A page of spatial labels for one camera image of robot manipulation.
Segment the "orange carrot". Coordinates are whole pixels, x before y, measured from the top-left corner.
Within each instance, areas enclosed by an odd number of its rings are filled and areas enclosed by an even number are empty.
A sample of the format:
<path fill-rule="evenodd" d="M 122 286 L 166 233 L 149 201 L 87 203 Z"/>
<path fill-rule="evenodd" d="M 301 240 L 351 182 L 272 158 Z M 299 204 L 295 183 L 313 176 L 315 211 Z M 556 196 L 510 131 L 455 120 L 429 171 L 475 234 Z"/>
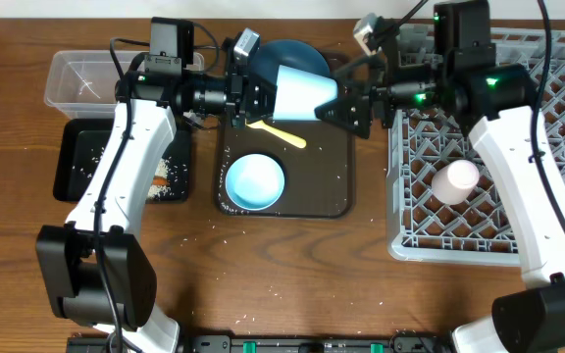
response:
<path fill-rule="evenodd" d="M 169 182 L 160 176 L 155 176 L 152 180 L 152 184 L 153 185 L 159 185 L 159 186 L 167 186 L 169 184 Z"/>

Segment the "pink cup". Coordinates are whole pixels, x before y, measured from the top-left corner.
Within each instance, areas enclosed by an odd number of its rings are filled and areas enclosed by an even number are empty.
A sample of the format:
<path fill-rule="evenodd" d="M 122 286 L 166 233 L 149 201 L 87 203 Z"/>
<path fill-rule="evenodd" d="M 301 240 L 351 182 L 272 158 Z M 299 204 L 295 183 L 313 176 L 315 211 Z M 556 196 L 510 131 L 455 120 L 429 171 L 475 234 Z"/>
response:
<path fill-rule="evenodd" d="M 458 160 L 435 173 L 432 179 L 433 196 L 446 205 L 464 202 L 474 190 L 480 178 L 476 165 Z"/>

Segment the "light blue bowl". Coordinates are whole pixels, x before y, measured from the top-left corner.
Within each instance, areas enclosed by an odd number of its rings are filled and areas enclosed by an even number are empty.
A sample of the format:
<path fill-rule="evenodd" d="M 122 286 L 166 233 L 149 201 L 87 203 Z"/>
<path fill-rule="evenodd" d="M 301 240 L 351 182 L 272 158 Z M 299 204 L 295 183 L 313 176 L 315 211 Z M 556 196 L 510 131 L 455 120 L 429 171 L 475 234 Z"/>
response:
<path fill-rule="evenodd" d="M 225 176 L 230 201 L 247 211 L 262 211 L 283 195 L 285 176 L 282 166 L 264 154 L 248 154 L 234 161 Z"/>

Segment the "white rice pile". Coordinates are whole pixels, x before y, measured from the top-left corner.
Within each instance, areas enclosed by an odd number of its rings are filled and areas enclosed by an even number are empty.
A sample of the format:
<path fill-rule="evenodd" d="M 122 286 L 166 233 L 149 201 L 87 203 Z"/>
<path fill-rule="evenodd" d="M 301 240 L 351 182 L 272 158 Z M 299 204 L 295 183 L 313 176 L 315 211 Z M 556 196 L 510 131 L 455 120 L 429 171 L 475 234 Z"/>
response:
<path fill-rule="evenodd" d="M 167 181 L 169 181 L 168 180 L 169 168 L 170 168 L 169 162 L 165 159 L 162 159 L 156 168 L 154 177 L 163 177 Z M 147 199 L 160 200 L 162 197 L 167 196 L 170 193 L 170 191 L 171 191 L 170 183 L 167 186 L 159 186 L 159 185 L 151 184 L 147 193 Z"/>

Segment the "yellow plastic spoon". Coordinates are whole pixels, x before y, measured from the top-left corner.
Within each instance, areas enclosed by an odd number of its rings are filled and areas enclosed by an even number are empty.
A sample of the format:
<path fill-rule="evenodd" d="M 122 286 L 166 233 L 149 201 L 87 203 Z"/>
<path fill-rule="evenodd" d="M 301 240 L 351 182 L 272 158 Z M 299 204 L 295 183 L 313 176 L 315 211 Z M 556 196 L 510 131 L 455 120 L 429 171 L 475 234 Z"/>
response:
<path fill-rule="evenodd" d="M 264 130 L 265 132 L 283 140 L 284 142 L 292 145 L 293 147 L 299 148 L 299 149 L 304 149 L 307 145 L 307 142 L 304 138 L 301 138 L 297 135 L 291 134 L 289 132 L 280 130 L 278 128 L 275 128 L 273 126 L 269 126 L 266 123 L 264 123 L 263 121 L 258 121 L 252 124 L 247 124 L 248 127 L 253 128 L 253 129 L 260 129 L 260 130 Z"/>

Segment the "dark blue plate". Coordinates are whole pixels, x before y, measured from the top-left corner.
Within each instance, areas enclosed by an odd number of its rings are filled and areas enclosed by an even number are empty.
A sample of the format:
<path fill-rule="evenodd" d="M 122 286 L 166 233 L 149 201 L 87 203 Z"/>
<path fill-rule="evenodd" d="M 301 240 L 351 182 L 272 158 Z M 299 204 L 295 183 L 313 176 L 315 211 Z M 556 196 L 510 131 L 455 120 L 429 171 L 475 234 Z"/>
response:
<path fill-rule="evenodd" d="M 326 59 L 316 48 L 293 39 L 280 39 L 263 44 L 251 60 L 249 71 L 269 83 L 276 83 L 280 66 L 318 76 L 330 75 Z"/>

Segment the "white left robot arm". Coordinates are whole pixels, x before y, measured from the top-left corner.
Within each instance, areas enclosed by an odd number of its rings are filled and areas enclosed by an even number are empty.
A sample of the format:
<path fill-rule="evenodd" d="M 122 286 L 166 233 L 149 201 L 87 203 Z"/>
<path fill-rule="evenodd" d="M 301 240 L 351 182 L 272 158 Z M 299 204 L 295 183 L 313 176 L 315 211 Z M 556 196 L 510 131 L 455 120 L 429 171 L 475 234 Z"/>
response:
<path fill-rule="evenodd" d="M 155 171 L 188 112 L 245 127 L 271 117 L 276 88 L 249 70 L 259 35 L 215 44 L 222 76 L 192 68 L 196 23 L 153 18 L 151 35 L 119 68 L 112 131 L 91 181 L 60 226 L 43 227 L 36 254 L 53 314 L 107 333 L 106 352 L 174 352 L 180 326 L 156 303 L 157 277 L 141 248 Z"/>

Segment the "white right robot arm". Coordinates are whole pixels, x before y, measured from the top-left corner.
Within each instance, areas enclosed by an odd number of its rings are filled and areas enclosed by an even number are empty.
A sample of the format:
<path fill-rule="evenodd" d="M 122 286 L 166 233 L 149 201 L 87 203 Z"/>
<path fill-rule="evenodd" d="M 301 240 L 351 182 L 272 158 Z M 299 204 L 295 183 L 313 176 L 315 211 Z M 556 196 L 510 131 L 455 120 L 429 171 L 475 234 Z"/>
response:
<path fill-rule="evenodd" d="M 359 137 L 373 119 L 392 126 L 404 109 L 440 107 L 482 158 L 518 244 L 521 292 L 494 300 L 488 317 L 454 330 L 455 352 L 554 352 L 565 347 L 565 181 L 548 145 L 540 110 L 544 80 L 519 64 L 500 65 L 485 1 L 434 7 L 436 65 L 404 66 L 401 24 L 368 15 L 353 34 L 370 68 L 353 81 L 353 64 L 334 73 L 346 94 L 316 116 Z"/>

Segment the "light blue cup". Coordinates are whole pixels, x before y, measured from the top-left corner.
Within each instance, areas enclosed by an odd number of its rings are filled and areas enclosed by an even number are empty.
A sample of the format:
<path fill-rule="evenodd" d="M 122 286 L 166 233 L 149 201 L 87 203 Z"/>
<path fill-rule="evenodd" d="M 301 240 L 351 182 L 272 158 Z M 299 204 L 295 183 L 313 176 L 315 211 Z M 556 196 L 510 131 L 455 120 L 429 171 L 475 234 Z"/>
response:
<path fill-rule="evenodd" d="M 275 121 L 317 121 L 315 109 L 335 100 L 338 89 L 335 80 L 279 66 Z"/>

